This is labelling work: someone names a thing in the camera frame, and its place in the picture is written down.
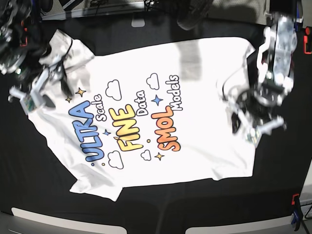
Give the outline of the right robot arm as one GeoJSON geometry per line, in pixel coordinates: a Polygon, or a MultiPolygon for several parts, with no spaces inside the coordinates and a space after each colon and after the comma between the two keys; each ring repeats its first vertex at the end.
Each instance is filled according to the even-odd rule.
{"type": "Polygon", "coordinates": [[[19,100],[26,114],[46,105],[48,97],[43,89],[49,81],[59,81],[63,94],[73,96],[64,67],[70,48],[57,53],[51,62],[40,62],[52,53],[41,25],[42,14],[52,6],[51,0],[0,2],[0,73],[16,80],[17,85],[9,89],[8,101],[19,100]]]}

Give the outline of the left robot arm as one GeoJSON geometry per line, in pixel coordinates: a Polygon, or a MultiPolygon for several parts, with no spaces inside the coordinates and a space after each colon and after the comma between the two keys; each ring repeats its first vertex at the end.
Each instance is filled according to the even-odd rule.
{"type": "Polygon", "coordinates": [[[234,89],[222,94],[222,100],[232,112],[232,133],[245,129],[252,140],[271,134],[278,127],[286,127],[273,109],[281,106],[294,87],[292,56],[297,47],[296,16],[284,12],[269,14],[271,24],[264,29],[264,43],[253,56],[258,70],[255,81],[250,81],[237,95],[234,89]]]}

